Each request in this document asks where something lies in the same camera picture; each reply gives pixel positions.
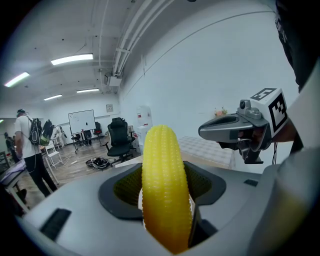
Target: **black office chair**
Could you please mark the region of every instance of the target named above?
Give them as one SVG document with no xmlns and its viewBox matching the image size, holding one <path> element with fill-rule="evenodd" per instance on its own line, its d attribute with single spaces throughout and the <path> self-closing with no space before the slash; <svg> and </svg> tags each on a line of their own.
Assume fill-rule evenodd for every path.
<svg viewBox="0 0 320 256">
<path fill-rule="evenodd" d="M 73 137 L 71 138 L 71 140 L 75 141 L 75 142 L 79 142 L 80 141 L 80 134 L 77 133 L 75 135 L 73 135 Z"/>
<path fill-rule="evenodd" d="M 101 124 L 99 122 L 95 122 L 95 129 L 93 132 L 94 135 L 102 134 Z"/>
<path fill-rule="evenodd" d="M 121 162 L 123 163 L 128 157 L 133 157 L 129 154 L 131 147 L 131 139 L 128 137 L 128 124 L 122 120 L 113 121 L 108 125 L 108 130 L 111 138 L 111 148 L 108 147 L 109 141 L 104 145 L 108 150 L 109 157 L 119 157 L 118 160 L 111 162 L 110 165 Z"/>
</svg>

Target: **yellow toy corn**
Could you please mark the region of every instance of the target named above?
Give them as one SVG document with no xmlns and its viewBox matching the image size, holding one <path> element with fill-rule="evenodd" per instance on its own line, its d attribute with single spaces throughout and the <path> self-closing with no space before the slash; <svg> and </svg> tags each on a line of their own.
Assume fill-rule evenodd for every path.
<svg viewBox="0 0 320 256">
<path fill-rule="evenodd" d="M 142 209 L 146 229 L 173 254 L 188 249 L 192 225 L 184 163 L 174 131 L 152 127 L 142 164 Z"/>
</svg>

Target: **white shirt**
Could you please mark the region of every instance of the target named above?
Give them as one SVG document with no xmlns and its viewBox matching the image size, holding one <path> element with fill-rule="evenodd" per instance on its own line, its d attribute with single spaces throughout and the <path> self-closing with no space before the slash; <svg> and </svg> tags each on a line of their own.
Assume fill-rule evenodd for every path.
<svg viewBox="0 0 320 256">
<path fill-rule="evenodd" d="M 22 157 L 23 159 L 32 157 L 36 154 L 41 153 L 39 146 L 32 145 L 31 141 L 29 140 L 30 136 L 30 129 L 31 129 L 31 121 L 30 116 L 22 115 L 19 116 L 15 120 L 14 130 L 16 132 L 22 132 Z"/>
<path fill-rule="evenodd" d="M 55 127 L 55 131 L 56 131 L 56 135 L 58 135 L 59 137 L 62 135 L 59 126 L 56 126 L 56 127 Z"/>
</svg>

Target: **folding chair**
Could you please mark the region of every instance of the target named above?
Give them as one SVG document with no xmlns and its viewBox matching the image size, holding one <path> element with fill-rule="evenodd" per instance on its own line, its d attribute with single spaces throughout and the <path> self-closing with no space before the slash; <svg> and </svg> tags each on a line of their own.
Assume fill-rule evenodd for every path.
<svg viewBox="0 0 320 256">
<path fill-rule="evenodd" d="M 53 143 L 52 140 L 50 140 L 49 145 L 45 147 L 45 151 L 46 151 L 47 156 L 48 156 L 49 159 L 50 159 L 51 164 L 54 166 L 54 168 L 56 168 L 56 164 L 58 164 L 59 162 L 62 163 L 62 164 L 64 163 L 64 162 L 62 162 L 60 153 L 59 153 L 58 151 L 56 151 L 55 145 L 54 145 L 54 143 Z M 54 163 L 54 160 L 53 160 L 53 157 L 54 157 L 55 155 L 58 155 L 59 158 L 60 158 L 60 160 L 59 160 L 57 163 Z"/>
</svg>

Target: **person's arm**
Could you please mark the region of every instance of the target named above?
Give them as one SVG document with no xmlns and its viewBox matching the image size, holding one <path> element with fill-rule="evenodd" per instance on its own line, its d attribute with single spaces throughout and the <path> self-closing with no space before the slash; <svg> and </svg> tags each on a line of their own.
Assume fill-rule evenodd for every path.
<svg viewBox="0 0 320 256">
<path fill-rule="evenodd" d="M 286 125 L 273 137 L 272 142 L 293 142 L 297 135 L 294 124 L 289 120 Z"/>
<path fill-rule="evenodd" d="M 16 120 L 14 124 L 14 130 L 15 130 L 15 146 L 16 151 L 19 154 L 19 156 L 22 156 L 22 146 L 23 146 L 23 139 L 22 139 L 22 127 L 20 120 Z"/>
<path fill-rule="evenodd" d="M 22 155 L 22 132 L 21 131 L 16 131 L 15 132 L 15 145 L 16 145 L 16 151 L 17 153 L 21 156 Z"/>
<path fill-rule="evenodd" d="M 256 142 L 260 142 L 262 139 L 262 136 L 264 134 L 263 128 L 256 128 L 253 131 L 252 134 L 252 140 Z M 293 142 L 295 140 L 297 134 L 297 130 L 294 126 L 294 124 L 289 121 L 286 123 L 286 125 L 272 138 L 272 142 Z M 241 131 L 239 132 L 238 136 L 241 138 L 244 135 L 244 133 Z"/>
</svg>

